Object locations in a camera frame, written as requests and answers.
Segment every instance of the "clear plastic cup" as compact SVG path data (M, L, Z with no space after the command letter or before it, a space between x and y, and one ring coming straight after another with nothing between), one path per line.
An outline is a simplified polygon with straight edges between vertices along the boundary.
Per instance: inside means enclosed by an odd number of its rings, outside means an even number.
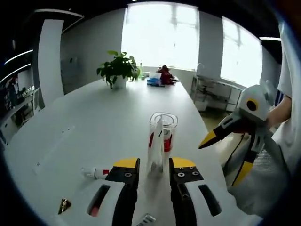
M178 117L164 112L156 112L150 118L150 141L149 141L149 148L151 148L154 131L156 129L157 123L160 120L162 115L163 121L163 133L164 133L164 152L170 153L173 148L174 143L174 135L175 129L178 125Z

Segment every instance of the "person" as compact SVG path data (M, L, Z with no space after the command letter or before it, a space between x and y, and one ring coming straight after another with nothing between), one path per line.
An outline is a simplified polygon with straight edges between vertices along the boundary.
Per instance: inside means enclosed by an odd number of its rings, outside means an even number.
M284 164L283 170L263 150L254 161L251 172L237 186L229 188L235 196L237 206L247 214L265 217L277 203L281 194L290 185L301 157L301 62L293 46L292 32L288 23L280 19L279 31L282 45L282 65L278 89L284 94L281 103L268 115L267 124L274 127L281 123L273 135L280 146Z

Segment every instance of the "bright window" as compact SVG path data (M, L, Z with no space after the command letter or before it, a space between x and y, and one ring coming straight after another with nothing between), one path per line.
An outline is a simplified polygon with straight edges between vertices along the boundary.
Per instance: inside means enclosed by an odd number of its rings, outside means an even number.
M129 4L122 51L143 66L194 70L198 64L199 17L193 6L167 2Z
M259 84L262 71L261 42L237 23L222 18L224 43L221 77L250 87Z

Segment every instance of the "potted plant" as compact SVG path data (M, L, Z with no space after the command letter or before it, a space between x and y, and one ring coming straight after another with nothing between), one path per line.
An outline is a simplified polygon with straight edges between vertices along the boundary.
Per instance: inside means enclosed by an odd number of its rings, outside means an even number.
M118 54L116 51L108 51L110 55L114 55L114 59L110 62L101 64L97 68L96 73L103 79L106 79L110 88L125 88L126 81L130 78L132 81L136 80L139 76L140 70L137 67L133 56L125 57L126 52Z

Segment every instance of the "white flower pot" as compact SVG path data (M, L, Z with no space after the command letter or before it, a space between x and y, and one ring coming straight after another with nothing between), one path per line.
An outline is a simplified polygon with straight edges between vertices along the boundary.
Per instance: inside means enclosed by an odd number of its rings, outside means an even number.
M115 84L113 84L113 89L124 89L127 84L127 77L124 79L122 76L117 76Z

